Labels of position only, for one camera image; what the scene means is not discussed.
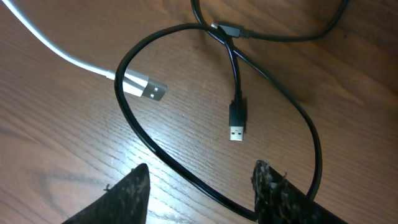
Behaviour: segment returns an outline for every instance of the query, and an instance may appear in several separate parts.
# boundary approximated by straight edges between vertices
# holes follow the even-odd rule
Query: black usb cable
[[[232,140],[242,140],[243,139],[243,132],[244,132],[244,125],[246,122],[246,105],[244,100],[242,99],[241,94],[241,87],[240,87],[240,76],[239,76],[239,67],[237,57],[240,57],[250,66],[252,66],[256,71],[258,71],[264,78],[269,80],[298,110],[298,112],[303,116],[304,120],[307,122],[310,132],[313,137],[313,143],[315,148],[315,171],[313,175],[313,180],[310,186],[310,189],[307,193],[307,198],[313,200],[317,194],[318,188],[320,186],[321,176],[322,176],[322,151],[321,151],[321,144],[319,140],[319,136],[317,133],[317,129],[315,128],[314,123],[312,122],[309,115],[305,112],[305,110],[300,106],[300,104],[290,95],[287,90],[272,76],[270,76],[264,69],[262,69],[259,65],[257,65],[253,60],[251,60],[245,53],[240,51],[233,45],[232,36],[236,36],[236,31],[233,30],[235,27],[231,27],[227,24],[221,24],[218,28],[210,27],[206,24],[203,15],[201,14],[199,2],[198,0],[191,0],[192,9],[195,14],[196,19],[198,20],[199,24],[182,24],[178,26],[173,26],[170,28],[166,28],[164,30],[160,30],[150,36],[146,37],[142,41],[140,41],[136,46],[134,46],[122,59],[121,63],[119,64],[118,69],[116,70],[116,76],[114,81],[114,88],[116,93],[116,98],[118,99],[119,106],[126,118],[127,122],[129,123],[132,130],[137,134],[138,138],[157,156],[160,160],[165,162],[169,167],[171,167],[175,172],[179,175],[184,177],[187,181],[189,181],[192,185],[196,188],[201,190],[203,193],[207,194],[207,196],[211,197],[213,200],[217,201],[221,205],[225,206],[226,208],[230,209],[234,213],[241,215],[249,220],[256,221],[257,215],[254,211],[251,211],[243,206],[235,203],[234,201],[230,200],[229,198],[225,197],[224,195],[217,192],[215,189],[211,188],[209,185],[205,184],[202,180],[200,180],[197,176],[193,175],[189,170],[184,168],[181,164],[179,164],[175,159],[169,156],[160,146],[158,146],[150,137],[149,135],[143,130],[141,125],[138,123],[137,119],[134,117],[130,106],[124,96],[123,92],[123,78],[126,72],[127,66],[129,65],[130,61],[149,43],[152,41],[161,38],[165,35],[172,34],[174,32],[178,32],[181,30],[187,29],[200,29],[205,30],[209,33],[212,37],[218,40],[221,44],[223,44],[228,52],[228,55],[231,60],[233,74],[235,79],[235,96],[234,100],[232,101],[229,107],[229,126],[231,132],[231,139]],[[244,37],[252,37],[264,40],[271,40],[271,41],[278,41],[278,42],[294,42],[294,41],[309,41],[315,40],[317,38],[323,37],[332,28],[335,26],[341,14],[343,13],[344,9],[348,0],[343,0],[338,13],[336,16],[331,20],[329,25],[326,29],[319,34],[313,36],[306,36],[306,37],[276,37],[272,35],[264,35],[258,34],[255,32],[249,32],[247,30],[243,30],[245,33]]]

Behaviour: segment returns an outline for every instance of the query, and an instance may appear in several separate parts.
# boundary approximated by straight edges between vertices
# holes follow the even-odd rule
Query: usb connector
[[[230,126],[229,127],[229,140],[232,141],[243,141],[243,131],[242,126]]]
[[[148,97],[150,99],[160,101],[167,91],[167,85],[160,83],[158,81],[149,79],[148,85],[144,88],[142,96]]]
[[[235,38],[248,38],[247,30],[243,26],[238,26],[234,24],[230,24],[228,22],[219,22],[219,23],[212,23],[211,25],[213,28],[222,28],[222,30],[231,37]]]
[[[246,101],[232,101],[229,106],[229,140],[242,141],[246,125]]]

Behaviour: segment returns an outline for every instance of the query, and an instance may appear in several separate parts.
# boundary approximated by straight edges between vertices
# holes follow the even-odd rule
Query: usb cable
[[[223,44],[228,52],[233,75],[235,80],[235,95],[229,106],[229,138],[233,141],[242,141],[243,133],[245,131],[245,124],[247,119],[247,106],[246,99],[242,97],[241,93],[241,80],[238,67],[238,57],[244,62],[252,66],[257,72],[259,72],[264,78],[270,81],[297,109],[297,111],[303,116],[305,122],[308,124],[310,132],[313,137],[313,143],[315,148],[315,170],[313,175],[313,180],[308,190],[307,197],[313,200],[317,194],[318,188],[320,186],[320,181],[322,177],[322,150],[320,145],[319,136],[317,129],[309,115],[301,107],[301,105],[294,99],[292,95],[281,85],[276,79],[274,79],[270,74],[268,74],[263,68],[257,65],[253,60],[251,60],[245,53],[234,46],[232,37],[245,37],[245,38],[257,38],[262,40],[269,40],[275,42],[303,42],[319,39],[324,35],[327,35],[329,31],[336,25],[340,19],[342,13],[344,12],[349,0],[342,0],[342,3],[338,9],[338,12],[333,17],[333,19],[328,23],[328,25],[321,32],[315,35],[309,35],[304,37],[281,37],[275,35],[265,35],[260,34],[251,30],[246,30],[243,27],[228,24],[226,22],[219,22],[217,24],[212,24],[208,26],[205,22],[203,15],[200,10],[199,1],[191,0],[193,13],[198,21],[198,24],[182,24],[173,27],[169,27],[160,30],[154,34],[149,35],[145,39],[141,40],[136,44],[122,59],[119,64],[116,73],[109,70],[103,70],[96,66],[90,65],[86,62],[82,62],[72,56],[68,55],[57,46],[55,46],[51,41],[45,38],[30,22],[24,17],[20,10],[15,7],[11,0],[2,0],[6,6],[12,11],[12,13],[48,48],[53,52],[64,58],[65,60],[81,67],[87,69],[91,72],[95,72],[100,75],[104,75],[109,79],[114,80],[114,89],[116,98],[118,99],[119,106],[123,112],[124,117],[129,123],[132,130],[137,134],[138,138],[151,150],[160,160],[171,167],[176,173],[184,177],[197,189],[201,190],[204,194],[211,197],[214,201],[220,203],[231,211],[245,217],[249,220],[256,221],[257,215],[254,211],[251,211],[243,206],[237,204],[236,202],[230,200],[224,195],[217,192],[215,189],[211,188],[209,185],[200,180],[197,176],[192,174],[184,166],[179,164],[175,159],[168,155],[160,146],[158,146],[144,131],[141,125],[138,123],[137,119],[133,115],[130,106],[124,96],[124,92],[136,95],[145,96],[153,100],[160,100],[165,92],[167,91],[167,86],[159,83],[155,80],[151,80],[148,76],[128,70],[127,66],[130,61],[148,44],[152,41],[161,38],[165,35],[172,34],[181,30],[188,29],[199,29],[205,30],[218,42]]]
[[[48,40],[44,34],[42,34],[22,13],[21,10],[11,0],[2,0],[8,9],[19,19],[19,21],[26,26],[26,28],[36,37],[41,43],[52,50],[54,53],[59,55],[66,61],[80,67],[85,70],[103,75],[108,79],[114,80],[115,73],[110,70],[96,67],[87,62],[81,61],[68,53],[64,52],[61,48],[56,46],[53,42]],[[153,100],[161,100],[167,91],[167,85],[150,79],[147,75],[140,74],[138,72],[127,70],[123,80],[123,87],[126,93],[130,93],[135,96],[145,96]]]

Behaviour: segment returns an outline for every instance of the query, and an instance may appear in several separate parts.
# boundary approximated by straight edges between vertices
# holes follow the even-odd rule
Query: wooden surface
[[[116,69],[145,36],[196,22],[188,1],[16,1],[65,51]],[[309,34],[340,1],[202,0],[208,22],[270,34]],[[352,0],[338,27],[316,42],[236,40],[303,104],[323,147],[316,202],[349,223],[398,220],[398,3]],[[250,223],[158,160],[131,131],[113,82],[41,44],[0,4],[0,223],[60,223],[106,184],[149,165],[148,223]],[[202,31],[145,48],[131,68],[169,86],[158,103],[129,96],[144,129],[176,160],[247,208],[250,176],[267,160],[304,192],[313,175],[310,132],[264,78],[240,62],[249,118],[228,140],[233,77],[225,49]]]

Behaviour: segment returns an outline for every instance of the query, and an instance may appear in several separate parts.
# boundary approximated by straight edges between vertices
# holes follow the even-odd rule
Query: cable connector
[[[114,80],[114,72],[109,72],[106,77]],[[123,90],[132,95],[160,101],[167,91],[167,85],[155,81],[147,75],[127,69],[123,79]]]
[[[229,140],[242,141],[246,125],[247,106],[244,100],[234,100],[229,105]]]
[[[243,26],[230,24],[228,22],[212,23],[213,28],[222,28],[228,36],[235,38],[249,38],[250,30],[246,30]]]

